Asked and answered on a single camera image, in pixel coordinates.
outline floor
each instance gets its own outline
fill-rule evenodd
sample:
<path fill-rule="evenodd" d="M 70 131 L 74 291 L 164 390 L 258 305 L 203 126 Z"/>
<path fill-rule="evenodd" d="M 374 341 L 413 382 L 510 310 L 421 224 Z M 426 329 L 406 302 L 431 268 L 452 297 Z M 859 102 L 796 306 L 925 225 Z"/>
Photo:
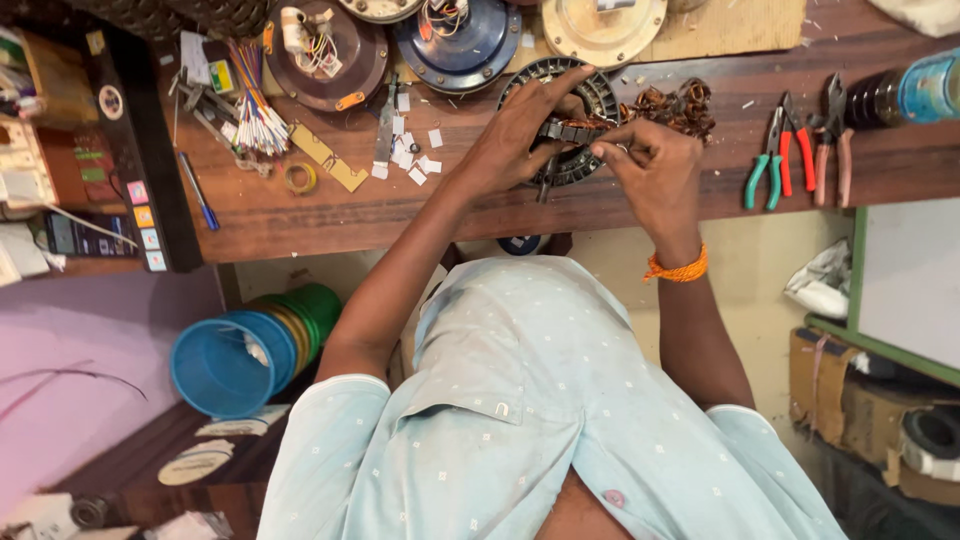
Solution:
<path fill-rule="evenodd" d="M 787 416 L 788 334 L 805 311 L 781 293 L 800 267 L 838 238 L 852 233 L 852 219 L 832 211 L 808 211 L 707 221 L 710 281 L 733 345 L 747 370 L 757 410 L 814 482 L 820 468 L 812 446 L 796 435 Z M 502 255 L 493 240 L 464 242 L 468 259 Z M 657 288 L 640 280 L 653 244 L 641 228 L 573 235 L 569 256 L 584 265 L 630 311 L 636 340 L 659 363 Z M 283 258 L 236 265 L 243 299 L 282 292 L 302 282 L 321 282 L 346 300 L 385 250 Z M 442 269 L 434 281 L 443 277 Z"/>

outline man's arm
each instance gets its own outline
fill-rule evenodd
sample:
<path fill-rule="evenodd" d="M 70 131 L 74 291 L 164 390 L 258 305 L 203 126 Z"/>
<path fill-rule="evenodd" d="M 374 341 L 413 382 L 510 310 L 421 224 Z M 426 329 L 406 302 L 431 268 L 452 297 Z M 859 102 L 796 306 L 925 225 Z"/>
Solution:
<path fill-rule="evenodd" d="M 692 137 L 637 120 L 592 146 L 623 186 L 664 268 L 687 266 L 700 255 L 697 199 L 703 146 Z M 704 275 L 693 282 L 659 279 L 660 365 L 703 409 L 754 408 L 754 396 L 720 319 Z"/>
<path fill-rule="evenodd" d="M 317 382 L 349 373 L 386 380 L 403 326 L 473 202 L 529 179 L 562 150 L 559 141 L 532 152 L 530 146 L 547 115 L 569 105 L 570 90 L 593 71 L 591 65 L 571 69 L 547 85 L 534 79 L 510 92 L 463 161 L 347 302 L 324 346 Z"/>

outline white board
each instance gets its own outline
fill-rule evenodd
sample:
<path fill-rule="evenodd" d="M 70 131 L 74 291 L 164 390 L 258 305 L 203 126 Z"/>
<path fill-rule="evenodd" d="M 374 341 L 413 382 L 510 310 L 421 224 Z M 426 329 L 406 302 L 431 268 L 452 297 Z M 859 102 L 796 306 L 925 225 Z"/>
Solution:
<path fill-rule="evenodd" d="M 960 369 L 960 199 L 870 207 L 866 238 L 860 332 Z"/>

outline shirt pocket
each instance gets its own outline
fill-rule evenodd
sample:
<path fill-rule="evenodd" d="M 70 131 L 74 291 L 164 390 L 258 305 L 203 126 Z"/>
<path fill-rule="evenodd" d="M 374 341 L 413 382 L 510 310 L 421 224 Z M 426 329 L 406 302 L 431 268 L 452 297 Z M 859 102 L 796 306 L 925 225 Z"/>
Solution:
<path fill-rule="evenodd" d="M 524 379 L 512 366 L 441 364 L 424 375 L 423 383 L 394 422 L 391 437 L 411 418 L 435 412 L 433 407 L 465 409 L 465 414 L 482 414 L 514 426 L 523 424 Z"/>

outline green handled pliers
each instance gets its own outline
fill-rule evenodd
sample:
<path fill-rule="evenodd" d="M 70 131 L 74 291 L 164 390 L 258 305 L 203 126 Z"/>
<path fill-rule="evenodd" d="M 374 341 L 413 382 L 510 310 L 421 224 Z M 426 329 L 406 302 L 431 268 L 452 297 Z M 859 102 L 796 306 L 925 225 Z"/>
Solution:
<path fill-rule="evenodd" d="M 780 199 L 780 162 L 783 156 L 780 151 L 780 134 L 783 132 L 783 107 L 777 107 L 774 111 L 774 117 L 770 120 L 770 129 L 767 130 L 766 151 L 756 157 L 756 166 L 750 180 L 747 181 L 747 191 L 744 194 L 743 208 L 752 209 L 754 207 L 754 192 L 756 185 L 760 182 L 760 175 L 763 169 L 770 165 L 770 199 L 767 201 L 767 209 L 772 210 L 777 207 L 777 201 Z"/>

